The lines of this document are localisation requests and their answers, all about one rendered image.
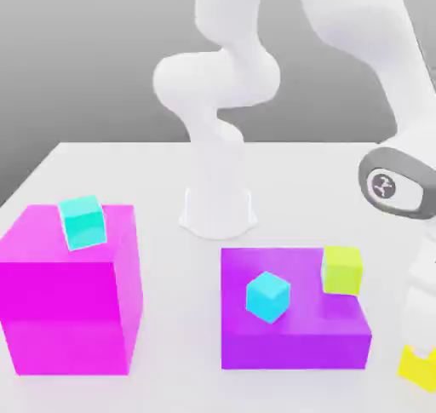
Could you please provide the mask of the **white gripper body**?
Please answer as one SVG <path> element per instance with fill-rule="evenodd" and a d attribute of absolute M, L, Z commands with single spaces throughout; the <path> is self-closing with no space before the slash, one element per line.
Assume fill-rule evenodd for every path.
<path fill-rule="evenodd" d="M 404 341 L 421 358 L 436 349 L 436 289 L 411 280 L 404 302 Z"/>

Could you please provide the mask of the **small yellow cube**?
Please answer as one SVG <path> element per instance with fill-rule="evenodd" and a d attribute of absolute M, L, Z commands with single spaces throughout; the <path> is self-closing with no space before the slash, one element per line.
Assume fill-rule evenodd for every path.
<path fill-rule="evenodd" d="M 399 361 L 398 374 L 430 393 L 436 392 L 436 348 L 425 359 L 405 345 Z"/>

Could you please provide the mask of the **small lime cube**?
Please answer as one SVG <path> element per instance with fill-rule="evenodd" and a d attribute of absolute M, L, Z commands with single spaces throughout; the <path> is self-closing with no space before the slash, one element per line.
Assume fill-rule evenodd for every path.
<path fill-rule="evenodd" d="M 325 246 L 321 265 L 323 292 L 358 296 L 363 262 L 358 248 Z"/>

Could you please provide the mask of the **small cyan cube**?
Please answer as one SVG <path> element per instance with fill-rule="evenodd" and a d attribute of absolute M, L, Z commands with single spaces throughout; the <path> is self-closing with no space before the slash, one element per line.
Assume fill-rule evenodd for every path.
<path fill-rule="evenodd" d="M 271 272 L 262 272 L 246 286 L 245 309 L 274 324 L 290 307 L 291 283 Z"/>

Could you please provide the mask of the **small teal cube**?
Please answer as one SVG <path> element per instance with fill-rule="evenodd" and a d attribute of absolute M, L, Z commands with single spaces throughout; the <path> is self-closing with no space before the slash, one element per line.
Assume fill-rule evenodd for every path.
<path fill-rule="evenodd" d="M 106 242 L 105 215 L 96 196 L 60 201 L 58 210 L 67 248 L 70 251 Z"/>

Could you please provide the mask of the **large purple box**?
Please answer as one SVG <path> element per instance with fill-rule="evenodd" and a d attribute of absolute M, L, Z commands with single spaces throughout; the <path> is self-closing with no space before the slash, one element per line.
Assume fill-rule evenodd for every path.
<path fill-rule="evenodd" d="M 321 248 L 221 251 L 224 370 L 363 369 L 372 334 L 359 300 L 325 294 Z M 290 283 L 290 308 L 269 324 L 248 312 L 246 286 L 263 272 Z"/>

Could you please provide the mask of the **large magenta box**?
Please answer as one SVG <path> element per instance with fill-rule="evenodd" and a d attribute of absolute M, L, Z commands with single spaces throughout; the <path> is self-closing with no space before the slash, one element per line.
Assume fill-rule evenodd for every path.
<path fill-rule="evenodd" d="M 20 376 L 127 375 L 143 311 L 135 211 L 105 205 L 107 241 L 70 251 L 54 205 L 0 238 L 0 325 Z"/>

